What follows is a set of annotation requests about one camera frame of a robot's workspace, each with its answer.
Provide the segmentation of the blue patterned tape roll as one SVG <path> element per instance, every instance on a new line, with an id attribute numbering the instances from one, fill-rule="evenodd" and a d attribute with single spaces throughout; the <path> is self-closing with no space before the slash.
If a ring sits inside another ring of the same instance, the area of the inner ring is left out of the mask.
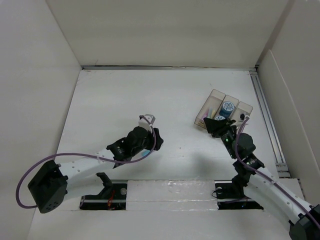
<path id="1" fill-rule="evenodd" d="M 216 116 L 215 118 L 214 118 L 214 120 L 216 120 L 216 121 L 222 121 L 222 120 L 225 120 L 226 118 L 224 117 L 224 116 L 222 116 L 222 115 L 218 115 L 218 116 Z"/>

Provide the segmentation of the yellow highlighter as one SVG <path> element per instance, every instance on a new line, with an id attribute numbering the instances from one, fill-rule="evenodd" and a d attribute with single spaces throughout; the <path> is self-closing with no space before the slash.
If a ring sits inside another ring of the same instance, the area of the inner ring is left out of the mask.
<path id="1" fill-rule="evenodd" d="M 210 107 L 208 110 L 207 118 L 213 119 L 216 115 L 217 109 Z"/>

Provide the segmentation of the pink highlighter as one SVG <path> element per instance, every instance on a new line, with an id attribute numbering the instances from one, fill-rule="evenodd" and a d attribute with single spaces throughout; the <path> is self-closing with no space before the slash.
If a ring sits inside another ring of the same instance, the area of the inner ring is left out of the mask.
<path id="1" fill-rule="evenodd" d="M 208 109 L 202 116 L 202 118 L 210 118 L 212 114 L 212 111 Z"/>

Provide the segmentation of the blue highlighter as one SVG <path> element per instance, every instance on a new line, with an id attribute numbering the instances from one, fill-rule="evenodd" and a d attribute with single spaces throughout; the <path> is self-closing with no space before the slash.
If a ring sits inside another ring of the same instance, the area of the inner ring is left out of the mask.
<path id="1" fill-rule="evenodd" d="M 142 157 L 145 157 L 145 156 L 147 156 L 148 154 L 149 154 L 149 150 L 145 150 L 145 151 L 143 151 L 142 153 L 141 153 L 141 156 Z"/>

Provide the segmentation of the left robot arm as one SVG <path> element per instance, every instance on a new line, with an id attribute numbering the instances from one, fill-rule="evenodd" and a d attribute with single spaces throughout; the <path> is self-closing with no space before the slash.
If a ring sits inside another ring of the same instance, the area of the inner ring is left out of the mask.
<path id="1" fill-rule="evenodd" d="M 112 183 L 106 171 L 144 160 L 163 142 L 158 128 L 137 126 L 94 155 L 77 153 L 78 160 L 66 163 L 57 163 L 53 156 L 43 160 L 27 185 L 35 207 L 46 214 L 80 196 L 107 198 Z"/>

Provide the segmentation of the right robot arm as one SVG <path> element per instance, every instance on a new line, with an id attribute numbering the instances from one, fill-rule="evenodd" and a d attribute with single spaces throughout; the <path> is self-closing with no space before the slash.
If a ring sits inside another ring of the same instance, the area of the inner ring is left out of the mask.
<path id="1" fill-rule="evenodd" d="M 237 174 L 231 180 L 232 193 L 258 203 L 282 224 L 292 240 L 318 240 L 320 206 L 312 205 L 285 187 L 254 155 L 253 138 L 243 132 L 249 119 L 246 115 L 239 127 L 229 118 L 203 120 L 207 132 L 221 139 L 235 159 L 233 166 Z"/>

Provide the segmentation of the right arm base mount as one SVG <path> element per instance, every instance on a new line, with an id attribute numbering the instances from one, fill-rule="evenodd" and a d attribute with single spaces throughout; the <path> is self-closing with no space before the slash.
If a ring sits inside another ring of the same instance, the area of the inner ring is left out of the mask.
<path id="1" fill-rule="evenodd" d="M 244 194 L 247 183 L 239 174 L 231 180 L 215 180 L 211 196 L 217 199 L 218 210 L 263 210 L 260 204 Z"/>

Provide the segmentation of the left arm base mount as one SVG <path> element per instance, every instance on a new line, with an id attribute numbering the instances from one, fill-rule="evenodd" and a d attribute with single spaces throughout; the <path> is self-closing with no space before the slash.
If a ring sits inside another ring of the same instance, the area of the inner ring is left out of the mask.
<path id="1" fill-rule="evenodd" d="M 122 211 L 126 210 L 128 181 L 112 181 L 104 173 L 95 174 L 102 183 L 97 194 L 84 195 L 80 199 L 79 209 L 84 211 Z"/>

